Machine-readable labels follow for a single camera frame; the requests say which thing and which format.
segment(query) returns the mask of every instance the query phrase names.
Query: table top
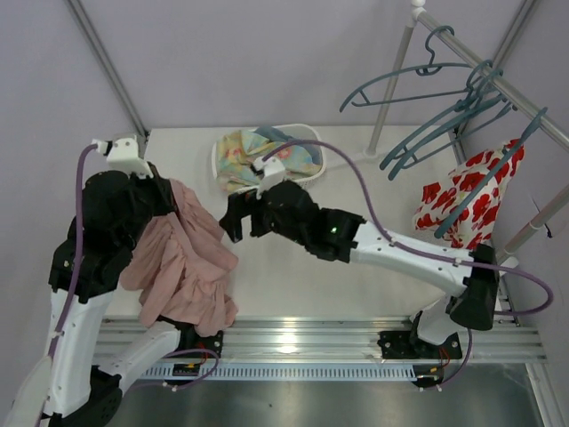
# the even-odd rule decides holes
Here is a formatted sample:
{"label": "table top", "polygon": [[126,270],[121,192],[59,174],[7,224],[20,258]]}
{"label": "table top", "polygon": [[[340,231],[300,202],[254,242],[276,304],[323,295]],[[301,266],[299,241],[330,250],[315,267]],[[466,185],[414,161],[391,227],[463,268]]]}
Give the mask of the table top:
{"label": "table top", "polygon": [[[372,126],[315,126],[322,141],[356,155],[371,137]],[[417,126],[385,126],[379,152],[387,152]],[[154,129],[146,159],[164,177],[176,178],[193,189],[202,205],[216,218],[227,208],[227,194],[212,176],[213,144],[234,128]],[[435,141],[449,141],[445,134]],[[327,152],[331,163],[338,157]],[[389,181],[377,164],[358,162],[381,223],[390,230],[438,244],[432,233],[413,229],[412,217],[421,201],[422,186],[445,177],[455,166],[452,149]],[[326,170],[309,189],[322,207],[344,209],[369,218],[356,177],[346,166]],[[239,318],[310,317],[357,319],[410,315],[441,296],[431,285],[404,274],[375,266],[325,262],[303,247],[276,236],[249,238],[244,220],[244,240],[223,242],[239,257],[228,293],[235,300]],[[137,292],[119,287],[108,317],[136,317],[140,311]]]}

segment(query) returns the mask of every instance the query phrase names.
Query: white wall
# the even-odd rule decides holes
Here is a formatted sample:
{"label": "white wall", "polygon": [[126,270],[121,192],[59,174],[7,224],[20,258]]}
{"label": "white wall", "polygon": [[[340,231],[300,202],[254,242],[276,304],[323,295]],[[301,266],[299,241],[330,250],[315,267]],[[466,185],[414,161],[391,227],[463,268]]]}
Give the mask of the white wall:
{"label": "white wall", "polygon": [[[516,49],[504,66],[505,77],[569,131],[569,59],[567,58],[566,18],[569,3],[565,0],[541,2]],[[503,139],[516,138],[529,120],[521,113],[510,113],[500,122],[473,136],[467,145],[470,154],[495,147]],[[526,159],[512,180],[499,212],[495,243],[503,246],[536,213],[532,199],[544,207],[565,185],[569,184],[569,153],[563,151],[545,133],[538,131],[525,144]],[[553,307],[537,316],[524,318],[540,329],[549,357],[551,380],[564,410],[569,411],[569,208],[549,222],[553,238],[545,231],[534,236],[518,253],[521,267],[546,279],[554,288]],[[518,309],[533,307],[543,301],[543,292],[524,280],[508,278],[509,289]],[[569,412],[565,413],[569,422]]]}
{"label": "white wall", "polygon": [[[370,124],[349,108],[358,85],[391,70],[409,0],[84,0],[148,126]],[[428,0],[442,23],[490,58],[519,0]],[[426,62],[419,26],[406,64]],[[441,49],[438,58],[456,60]],[[462,88],[468,71],[406,76],[397,95]],[[399,104],[391,124],[418,124],[452,100]]]}
{"label": "white wall", "polygon": [[[61,0],[0,4],[0,423],[44,351],[53,250],[74,216],[76,159],[130,126]],[[93,156],[87,171],[103,162]]]}

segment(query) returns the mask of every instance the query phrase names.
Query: folded clothes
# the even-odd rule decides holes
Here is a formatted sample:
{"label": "folded clothes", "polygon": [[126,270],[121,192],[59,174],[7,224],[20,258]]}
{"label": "folded clothes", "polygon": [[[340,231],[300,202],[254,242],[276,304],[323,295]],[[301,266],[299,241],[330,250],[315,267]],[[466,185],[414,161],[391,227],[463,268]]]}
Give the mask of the folded clothes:
{"label": "folded clothes", "polygon": [[151,326],[163,315],[195,325],[201,336],[215,335],[237,313],[226,295],[237,257],[221,244],[224,231],[196,193],[170,182],[178,212],[150,221],[120,283],[126,290],[142,289],[142,325]]}
{"label": "folded clothes", "polygon": [[[260,127],[255,132],[235,131],[223,136],[217,142],[218,183],[229,192],[259,185],[259,177],[251,170],[252,162],[292,138],[273,127]],[[276,155],[292,180],[315,175],[322,168],[321,157],[314,158],[304,147],[292,146]]]}
{"label": "folded clothes", "polygon": [[[413,217],[415,229],[436,230],[503,158],[505,150],[511,149],[517,141],[519,140],[507,141],[499,149],[482,151],[452,170],[444,180],[423,187],[421,205]],[[443,239],[450,241],[452,247],[474,250],[479,243],[490,240],[508,182],[516,174],[518,163],[524,154],[522,146],[443,235]]]}

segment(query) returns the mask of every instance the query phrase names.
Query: ruffled pink fabric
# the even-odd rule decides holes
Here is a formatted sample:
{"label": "ruffled pink fabric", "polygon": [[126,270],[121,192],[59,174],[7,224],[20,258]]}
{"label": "ruffled pink fabric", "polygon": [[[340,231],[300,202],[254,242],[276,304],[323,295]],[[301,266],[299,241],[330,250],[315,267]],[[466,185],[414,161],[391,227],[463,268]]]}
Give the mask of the ruffled pink fabric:
{"label": "ruffled pink fabric", "polygon": [[201,336],[215,335],[237,314],[226,292],[238,259],[221,244],[223,229],[196,193],[170,182],[178,212],[150,221],[120,283],[129,291],[142,289],[142,325],[151,326],[163,315],[196,325]]}

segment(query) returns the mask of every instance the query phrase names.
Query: laundry basket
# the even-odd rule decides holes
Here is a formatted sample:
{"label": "laundry basket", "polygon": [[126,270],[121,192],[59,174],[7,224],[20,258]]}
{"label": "laundry basket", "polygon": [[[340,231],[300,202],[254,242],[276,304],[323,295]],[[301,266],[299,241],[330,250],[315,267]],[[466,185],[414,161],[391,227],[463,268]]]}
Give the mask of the laundry basket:
{"label": "laundry basket", "polygon": [[[313,128],[312,126],[303,125],[303,124],[294,124],[294,125],[279,125],[279,126],[273,126],[273,127],[275,127],[276,129],[279,129],[280,131],[282,131],[283,133],[286,133],[287,135],[292,136],[296,140],[320,141],[320,135],[318,134],[317,130],[315,128]],[[326,168],[326,155],[325,155],[325,152],[322,150],[322,147],[317,147],[317,146],[308,145],[308,144],[303,145],[302,147],[310,153],[315,164],[322,165],[322,167],[320,168],[320,171],[318,171],[318,173],[316,173],[315,175],[308,176],[306,178],[299,178],[297,180],[294,180],[294,182],[299,184],[302,188],[308,189],[324,173],[325,168]],[[217,170],[217,142],[215,144],[213,144],[213,148],[212,148],[212,172],[213,172],[213,179],[217,180],[217,174],[218,174],[218,170]],[[258,187],[257,185],[242,187],[241,189],[238,189],[237,192],[247,191],[249,189],[256,189],[257,187]]]}

